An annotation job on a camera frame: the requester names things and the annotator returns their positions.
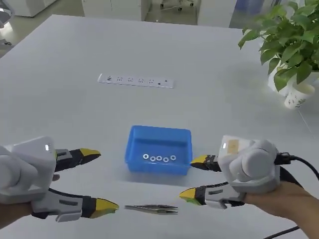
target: floor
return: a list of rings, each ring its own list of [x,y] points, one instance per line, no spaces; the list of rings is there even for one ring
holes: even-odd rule
[[[182,12],[171,5],[154,5],[146,21],[197,25],[196,8],[183,7]],[[4,29],[0,29],[0,39],[5,38],[12,44],[18,44],[52,14],[84,16],[81,0],[58,0],[35,17],[16,16]]]

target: white table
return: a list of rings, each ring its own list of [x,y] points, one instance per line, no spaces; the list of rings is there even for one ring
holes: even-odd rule
[[[134,175],[124,163],[129,130],[140,124],[190,129],[194,156],[217,152],[222,136],[232,134],[269,139],[280,151],[319,168],[317,145],[299,112],[285,109],[267,88],[258,42],[240,51],[240,37],[236,29],[50,17],[0,59],[0,144],[49,135],[57,148],[100,150],[100,159],[62,172],[53,188],[121,206],[173,204],[180,213],[166,217],[119,210],[62,224],[54,217],[27,217],[0,235],[244,239],[293,226],[251,206],[220,211],[178,198],[186,187],[221,182],[220,174],[191,169],[186,177]],[[101,73],[168,77],[176,87],[100,84]],[[295,163],[289,170],[312,192],[318,188],[305,166]],[[296,232],[282,238],[305,236]]]

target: finger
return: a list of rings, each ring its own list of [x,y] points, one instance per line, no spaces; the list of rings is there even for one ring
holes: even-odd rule
[[[60,179],[60,175],[59,174],[54,174],[53,175],[53,181],[57,181]]]

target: chair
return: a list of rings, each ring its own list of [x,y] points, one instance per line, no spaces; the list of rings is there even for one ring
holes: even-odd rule
[[[5,24],[8,23],[14,17],[14,10],[6,2],[6,0],[0,0],[0,29],[4,28]],[[12,48],[11,42],[5,39],[0,40],[0,49],[10,50]]]
[[[169,1],[174,1],[177,2],[177,6],[178,7],[178,11],[182,11],[182,3],[183,2],[188,2],[190,6],[194,6],[194,0],[162,0],[161,4],[160,4],[160,8],[163,9],[164,8],[164,4],[169,2]]]

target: electrical outlet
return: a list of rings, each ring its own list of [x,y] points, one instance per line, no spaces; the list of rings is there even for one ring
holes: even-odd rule
[[[174,80],[155,77],[125,77],[101,74],[98,79],[98,82],[116,85],[145,86],[171,89],[174,88]]]

